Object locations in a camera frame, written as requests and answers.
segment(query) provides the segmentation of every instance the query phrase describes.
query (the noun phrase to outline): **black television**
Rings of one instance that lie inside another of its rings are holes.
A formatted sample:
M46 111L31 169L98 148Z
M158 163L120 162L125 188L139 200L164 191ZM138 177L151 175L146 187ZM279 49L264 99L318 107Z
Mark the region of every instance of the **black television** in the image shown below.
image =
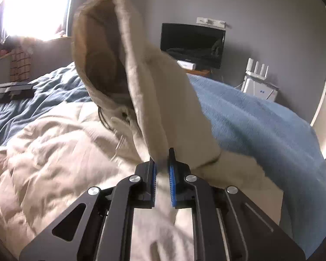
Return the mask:
M176 60L196 64L197 69L219 69L225 33L206 26L163 23L161 50Z

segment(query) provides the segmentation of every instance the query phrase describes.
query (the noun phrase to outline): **blue bedspread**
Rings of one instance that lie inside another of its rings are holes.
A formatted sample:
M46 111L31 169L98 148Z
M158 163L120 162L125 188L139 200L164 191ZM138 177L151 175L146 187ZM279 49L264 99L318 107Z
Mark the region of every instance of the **blue bedspread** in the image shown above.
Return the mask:
M310 256L326 236L326 162L310 125L276 103L189 78L220 146L256 158L284 190L283 228ZM73 63L32 83L33 99L0 106L0 145L62 101L90 101Z

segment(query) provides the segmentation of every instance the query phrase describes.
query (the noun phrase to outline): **beige fabric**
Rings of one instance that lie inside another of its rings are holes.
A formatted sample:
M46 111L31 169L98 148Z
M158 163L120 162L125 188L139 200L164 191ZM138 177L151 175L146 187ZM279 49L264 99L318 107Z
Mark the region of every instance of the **beige fabric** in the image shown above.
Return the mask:
M156 205L135 211L131 260L192 260L190 210L170 203L169 147L193 173L238 186L279 222L282 191L253 158L220 150L186 74L146 42L128 0L89 0L73 33L94 103L62 103L0 147L0 238L15 256L88 187L114 186L151 155Z

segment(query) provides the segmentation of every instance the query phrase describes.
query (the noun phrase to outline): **blue blanket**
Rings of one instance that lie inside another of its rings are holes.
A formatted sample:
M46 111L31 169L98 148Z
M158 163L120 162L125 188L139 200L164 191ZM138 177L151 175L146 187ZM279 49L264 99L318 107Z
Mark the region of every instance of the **blue blanket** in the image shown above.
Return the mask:
M256 158L284 191L282 228L310 256L326 236L326 162L310 125L276 103L189 78L219 145ZM73 63L32 83L33 99L0 106L0 145L62 101L90 101Z

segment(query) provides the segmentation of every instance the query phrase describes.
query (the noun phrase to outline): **silver screw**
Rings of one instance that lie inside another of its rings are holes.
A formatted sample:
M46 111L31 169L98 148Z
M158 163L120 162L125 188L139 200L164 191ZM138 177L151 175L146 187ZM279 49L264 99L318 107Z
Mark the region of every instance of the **silver screw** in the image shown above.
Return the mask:
M238 189L235 186L229 186L227 187L227 192L230 194L236 194L238 192Z
M141 180L141 178L140 178L140 176L138 176L138 175L132 175L132 176L129 178L129 180L130 180L131 182L138 182L139 180Z
M188 182L195 182L197 180L197 177L194 175L188 175L188 176L186 176L186 180Z
M88 194L89 195L96 195L99 193L99 188L93 186L88 190Z

